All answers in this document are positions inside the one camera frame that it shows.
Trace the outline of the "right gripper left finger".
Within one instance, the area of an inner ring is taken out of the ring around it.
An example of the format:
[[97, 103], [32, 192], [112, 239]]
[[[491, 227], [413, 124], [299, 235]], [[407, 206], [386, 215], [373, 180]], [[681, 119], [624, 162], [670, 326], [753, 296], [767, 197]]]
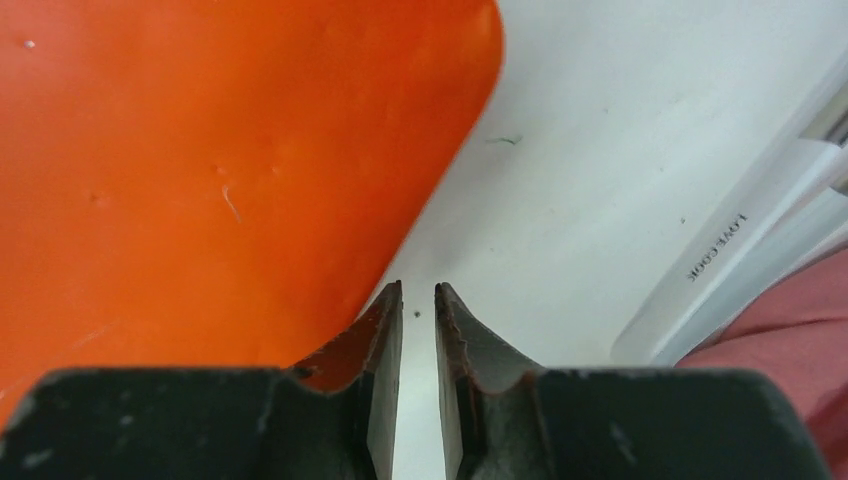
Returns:
[[5, 479], [388, 479], [402, 288], [291, 367], [45, 375], [1, 435]]

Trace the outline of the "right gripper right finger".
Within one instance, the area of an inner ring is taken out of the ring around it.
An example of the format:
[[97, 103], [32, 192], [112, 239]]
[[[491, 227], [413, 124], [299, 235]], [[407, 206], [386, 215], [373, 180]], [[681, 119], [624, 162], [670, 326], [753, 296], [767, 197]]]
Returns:
[[739, 369], [551, 368], [435, 288], [450, 479], [827, 479], [784, 394]]

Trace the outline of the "orange box lid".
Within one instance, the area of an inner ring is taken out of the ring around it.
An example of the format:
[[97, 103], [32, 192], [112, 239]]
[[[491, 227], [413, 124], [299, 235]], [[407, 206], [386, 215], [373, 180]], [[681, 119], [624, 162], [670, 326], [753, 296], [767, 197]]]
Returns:
[[287, 366], [480, 117], [493, 1], [5, 1], [1, 415], [69, 366]]

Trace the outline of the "metal tongs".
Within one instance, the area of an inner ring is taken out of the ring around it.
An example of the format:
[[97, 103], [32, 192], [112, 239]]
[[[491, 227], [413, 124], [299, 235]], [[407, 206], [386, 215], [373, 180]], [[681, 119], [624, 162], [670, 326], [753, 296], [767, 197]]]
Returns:
[[744, 172], [613, 342], [672, 365], [771, 285], [847, 237], [847, 56]]

